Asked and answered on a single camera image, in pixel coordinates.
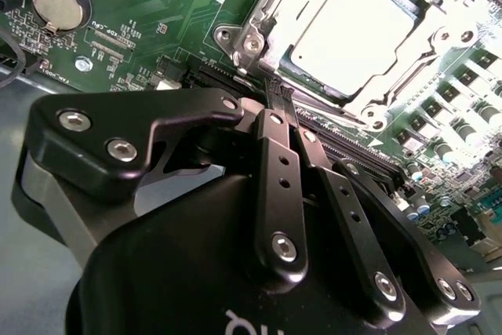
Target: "black lever arm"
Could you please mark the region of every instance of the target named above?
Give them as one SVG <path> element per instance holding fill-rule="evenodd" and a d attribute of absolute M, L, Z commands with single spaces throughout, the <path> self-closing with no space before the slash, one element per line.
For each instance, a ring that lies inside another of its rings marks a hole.
<path fill-rule="evenodd" d="M 375 181 L 353 166 L 344 159 L 334 168 L 354 186 L 393 271 L 419 309 L 435 325 L 456 325 L 477 315 L 480 301 L 471 284 Z"/>
<path fill-rule="evenodd" d="M 350 264 L 344 266 L 357 276 L 353 285 L 357 306 L 367 322 L 386 329 L 406 312 L 405 298 L 384 252 L 373 234 L 348 179 L 331 170 L 321 142 L 310 131 L 295 131 L 296 142 L 307 168 L 306 180 L 322 206 L 332 210 Z"/>

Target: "mounting screw hole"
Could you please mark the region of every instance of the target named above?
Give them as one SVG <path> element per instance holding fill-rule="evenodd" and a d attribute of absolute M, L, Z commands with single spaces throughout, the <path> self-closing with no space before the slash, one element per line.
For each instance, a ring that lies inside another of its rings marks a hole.
<path fill-rule="evenodd" d="M 356 212 L 351 212 L 351 217 L 352 220 L 355 221 L 356 223 L 361 222 L 361 217 L 359 217 L 359 215 Z"/>
<path fill-rule="evenodd" d="M 344 188 L 343 186 L 340 186 L 340 191 L 342 194 L 344 194 L 345 196 L 349 196 L 349 192 L 347 191 L 346 188 Z"/>
<path fill-rule="evenodd" d="M 285 180 L 284 178 L 281 178 L 279 180 L 279 183 L 281 184 L 281 186 L 283 186 L 284 188 L 290 188 L 291 187 L 291 184 Z"/>
<path fill-rule="evenodd" d="M 472 31 L 465 31 L 465 32 L 464 32 L 464 33 L 462 33 L 462 35 L 460 36 L 460 40 L 461 40 L 463 43 L 470 42 L 473 38 L 474 38 L 474 32 L 472 32 Z"/>
<path fill-rule="evenodd" d="M 220 40 L 222 42 L 229 42 L 230 41 L 230 33 L 228 31 L 221 31 L 220 32 Z"/>
<path fill-rule="evenodd" d="M 374 129 L 383 129 L 384 126 L 385 126 L 385 124 L 382 121 L 378 121 L 378 122 L 373 123 Z"/>

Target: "silver screw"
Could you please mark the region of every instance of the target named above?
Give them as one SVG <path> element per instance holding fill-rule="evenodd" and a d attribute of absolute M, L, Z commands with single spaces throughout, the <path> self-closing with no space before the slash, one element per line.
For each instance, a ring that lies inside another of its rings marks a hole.
<path fill-rule="evenodd" d="M 77 56 L 75 58 L 75 68 L 80 72 L 89 72 L 93 69 L 93 62 L 87 56 Z"/>
<path fill-rule="evenodd" d="M 398 291 L 387 276 L 381 272 L 377 272 L 375 274 L 375 283 L 380 292 L 389 301 L 396 301 L 398 299 Z"/>
<path fill-rule="evenodd" d="M 237 108 L 237 105 L 235 104 L 234 101 L 228 99 L 228 98 L 223 98 L 223 105 L 228 107 L 229 109 L 235 110 Z"/>
<path fill-rule="evenodd" d="M 352 174 L 355 174 L 356 176 L 357 176 L 357 175 L 359 175 L 358 168 L 356 168 L 354 164 L 348 163 L 348 164 L 347 164 L 347 169 L 349 169 L 349 171 L 350 171 Z"/>
<path fill-rule="evenodd" d="M 91 120 L 89 117 L 77 111 L 65 111 L 61 113 L 58 118 L 60 124 L 70 131 L 81 133 L 91 128 Z"/>
<path fill-rule="evenodd" d="M 249 41 L 246 41 L 244 48 L 250 53 L 257 53 L 260 51 L 260 42 L 256 39 L 250 39 Z"/>
<path fill-rule="evenodd" d="M 457 298 L 457 295 L 455 294 L 455 291 L 453 288 L 445 282 L 443 279 L 438 280 L 439 283 L 439 289 L 443 292 L 445 296 L 447 296 L 450 300 L 455 300 Z"/>
<path fill-rule="evenodd" d="M 137 149 L 131 143 L 120 139 L 108 143 L 107 151 L 111 157 L 122 162 L 131 162 L 138 156 Z"/>
<path fill-rule="evenodd" d="M 296 247 L 285 235 L 275 235 L 272 239 L 272 249 L 279 258 L 285 262 L 293 262 L 296 259 Z"/>
<path fill-rule="evenodd" d="M 464 297 L 467 298 L 467 300 L 469 301 L 474 300 L 471 291 L 467 289 L 467 287 L 464 284 L 462 284 L 461 282 L 457 282 L 457 288 L 460 291 L 460 293 L 462 293 Z"/>
<path fill-rule="evenodd" d="M 304 135 L 311 143 L 315 143 L 317 141 L 317 137 L 315 137 L 315 135 L 310 131 L 305 131 Z"/>
<path fill-rule="evenodd" d="M 282 119 L 276 114 L 270 114 L 270 119 L 275 123 L 277 123 L 278 125 L 282 124 Z"/>

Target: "capacitor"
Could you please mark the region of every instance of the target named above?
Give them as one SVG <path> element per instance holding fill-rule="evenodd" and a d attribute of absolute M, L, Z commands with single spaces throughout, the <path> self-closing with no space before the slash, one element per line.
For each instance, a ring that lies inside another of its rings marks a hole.
<path fill-rule="evenodd" d="M 460 135 L 462 140 L 464 140 L 467 144 L 472 147 L 478 146 L 482 139 L 480 133 L 477 133 L 475 129 L 470 127 L 469 125 L 463 125 L 457 129 L 457 133 Z"/>
<path fill-rule="evenodd" d="M 447 164 L 456 160 L 457 153 L 447 143 L 439 144 L 435 148 L 435 152 L 439 158 Z"/>
<path fill-rule="evenodd" d="M 493 106 L 486 106 L 479 111 L 481 118 L 492 127 L 502 126 L 502 113 Z"/>
<path fill-rule="evenodd" d="M 419 180 L 422 180 L 422 178 L 424 178 L 422 170 L 420 170 L 418 164 L 416 164 L 415 162 L 408 164 L 406 168 L 408 169 L 408 174 L 412 180 L 418 182 Z"/>
<path fill-rule="evenodd" d="M 437 231 L 436 231 L 436 238 L 438 239 L 438 241 L 444 241 L 445 239 L 447 239 L 447 235 L 446 235 L 446 230 L 444 228 L 439 228 Z"/>
<path fill-rule="evenodd" d="M 454 235 L 455 233 L 457 233 L 457 227 L 454 223 L 447 223 L 445 225 L 445 231 L 447 235 Z"/>
<path fill-rule="evenodd" d="M 420 217 L 418 212 L 413 209 L 413 207 L 408 207 L 404 211 L 402 211 L 406 217 L 408 217 L 411 221 L 417 221 Z"/>
<path fill-rule="evenodd" d="M 413 200 L 413 206 L 419 215 L 425 216 L 431 213 L 431 205 L 427 203 L 424 196 L 419 196 Z"/>

